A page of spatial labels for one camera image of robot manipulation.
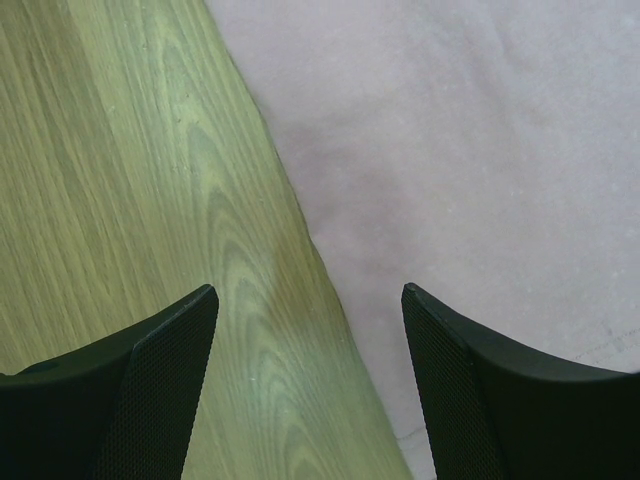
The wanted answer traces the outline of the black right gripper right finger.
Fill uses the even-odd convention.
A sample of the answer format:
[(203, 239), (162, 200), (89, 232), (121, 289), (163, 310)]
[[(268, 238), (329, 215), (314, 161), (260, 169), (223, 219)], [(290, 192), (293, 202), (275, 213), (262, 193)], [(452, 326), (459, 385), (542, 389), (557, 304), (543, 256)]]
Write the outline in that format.
[(440, 479), (635, 479), (639, 377), (562, 359), (418, 285), (401, 298)]

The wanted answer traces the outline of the dusty pink graphic t-shirt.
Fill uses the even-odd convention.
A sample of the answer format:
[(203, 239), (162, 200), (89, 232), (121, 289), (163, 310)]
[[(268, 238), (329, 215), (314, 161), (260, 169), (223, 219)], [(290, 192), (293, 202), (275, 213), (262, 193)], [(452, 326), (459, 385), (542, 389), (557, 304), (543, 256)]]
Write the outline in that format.
[(409, 282), (639, 367), (635, 1), (212, 1), (416, 479)]

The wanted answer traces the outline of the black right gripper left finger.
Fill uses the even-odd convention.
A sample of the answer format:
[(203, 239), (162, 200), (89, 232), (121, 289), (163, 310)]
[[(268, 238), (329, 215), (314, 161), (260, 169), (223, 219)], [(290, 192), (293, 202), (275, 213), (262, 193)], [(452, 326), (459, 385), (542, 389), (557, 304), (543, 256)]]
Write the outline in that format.
[(218, 310), (203, 285), (103, 339), (2, 375), (2, 478), (180, 478)]

